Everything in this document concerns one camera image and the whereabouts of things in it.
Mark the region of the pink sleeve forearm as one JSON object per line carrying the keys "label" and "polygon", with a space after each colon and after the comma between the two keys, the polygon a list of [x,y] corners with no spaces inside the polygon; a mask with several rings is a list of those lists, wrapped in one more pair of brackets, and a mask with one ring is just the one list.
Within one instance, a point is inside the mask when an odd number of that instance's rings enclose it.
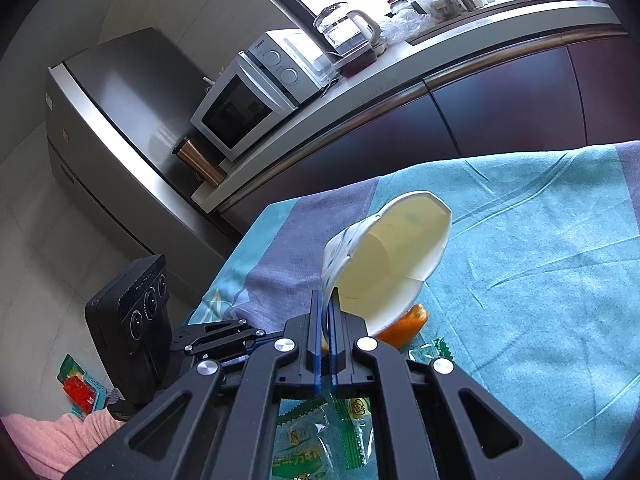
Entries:
{"label": "pink sleeve forearm", "polygon": [[2,424],[32,471],[43,479],[64,474],[125,425],[107,410],[84,419],[66,413],[57,420],[21,414],[3,416]]}

